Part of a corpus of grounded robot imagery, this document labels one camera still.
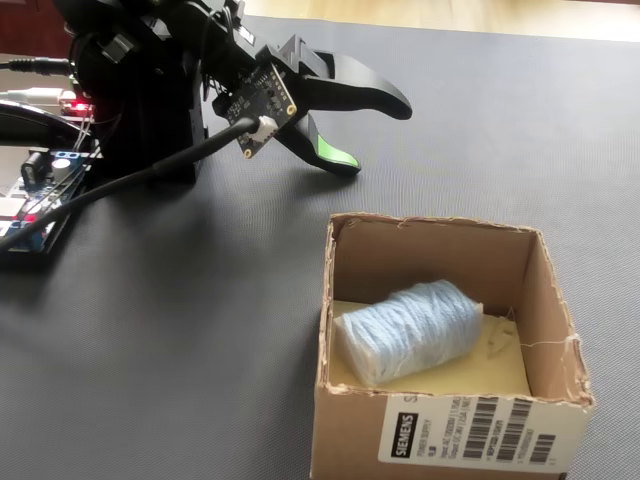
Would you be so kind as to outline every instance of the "gray mat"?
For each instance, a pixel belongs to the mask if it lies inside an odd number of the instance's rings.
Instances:
[[[48,276],[0,275],[0,476],[307,478],[326,224],[365,210],[540,227],[599,400],[570,476],[635,478],[640,45],[248,23],[354,55],[414,118],[318,114],[354,184],[229,146],[185,195],[88,209]]]

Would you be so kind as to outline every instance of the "yellow foam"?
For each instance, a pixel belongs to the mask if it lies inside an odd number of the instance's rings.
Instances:
[[[366,307],[361,303],[333,302],[333,318]],[[329,357],[329,382],[363,387],[352,372],[334,335]],[[467,355],[443,365],[408,375],[377,387],[391,392],[446,394],[530,395],[516,324],[485,315],[482,335]]]

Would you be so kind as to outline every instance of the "barcode label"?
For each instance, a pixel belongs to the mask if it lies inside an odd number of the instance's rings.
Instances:
[[[467,443],[464,447],[463,458],[469,460],[482,459],[497,407],[497,398],[478,398],[476,413],[473,415],[469,436],[467,437]]]
[[[530,411],[531,402],[528,400],[516,399],[513,403],[509,422],[496,457],[498,462],[513,462]]]
[[[378,460],[557,478],[569,469],[591,412],[528,398],[390,394]]]
[[[555,435],[538,435],[536,446],[533,447],[533,453],[529,463],[536,465],[544,465],[549,459],[549,454],[553,448],[553,442],[556,441]]]

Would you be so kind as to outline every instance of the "string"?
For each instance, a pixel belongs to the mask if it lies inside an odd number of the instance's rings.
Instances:
[[[471,351],[482,332],[482,308],[440,280],[345,313],[336,325],[358,376],[373,386]]]

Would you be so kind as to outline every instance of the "barcode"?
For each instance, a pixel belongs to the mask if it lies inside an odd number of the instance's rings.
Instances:
[[[504,431],[504,437],[502,437],[502,443],[500,444],[500,450],[496,460],[498,462],[512,462],[513,457],[516,455],[516,450],[520,444],[520,437],[524,426],[529,418],[529,411],[531,410],[531,402],[527,400],[516,399],[509,416],[509,423]]]
[[[556,441],[555,435],[538,435],[536,446],[533,447],[533,453],[529,463],[544,465],[549,459],[549,454],[553,448],[553,442]]]
[[[472,460],[482,459],[497,406],[497,398],[478,398],[478,405],[476,406],[476,413],[473,415],[473,421],[469,429],[469,437],[464,447],[463,458]]]

